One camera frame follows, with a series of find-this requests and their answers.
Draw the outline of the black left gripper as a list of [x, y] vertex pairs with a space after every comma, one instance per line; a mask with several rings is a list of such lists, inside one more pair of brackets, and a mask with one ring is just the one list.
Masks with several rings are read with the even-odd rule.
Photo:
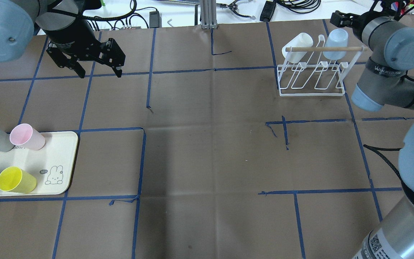
[[114, 74], [122, 77], [125, 53], [114, 38], [100, 42], [87, 22], [72, 22], [57, 31], [45, 31], [50, 39], [47, 54], [59, 68], [72, 69], [80, 78], [86, 75], [79, 61], [95, 61], [111, 67]]

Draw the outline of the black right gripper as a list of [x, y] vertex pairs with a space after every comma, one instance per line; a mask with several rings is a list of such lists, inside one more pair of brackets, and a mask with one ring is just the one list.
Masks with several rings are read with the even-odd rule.
[[330, 17], [330, 23], [337, 28], [362, 28], [363, 24], [360, 19], [360, 15], [353, 13], [342, 13], [336, 10]]

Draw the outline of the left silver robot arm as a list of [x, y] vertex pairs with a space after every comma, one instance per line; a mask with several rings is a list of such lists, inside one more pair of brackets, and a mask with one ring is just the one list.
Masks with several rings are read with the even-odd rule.
[[83, 14], [101, 7], [100, 0], [0, 0], [0, 62], [20, 58], [40, 28], [50, 39], [46, 51], [59, 68], [84, 78], [79, 62], [95, 61], [121, 77], [125, 53], [113, 38], [100, 42], [87, 23], [113, 18]]

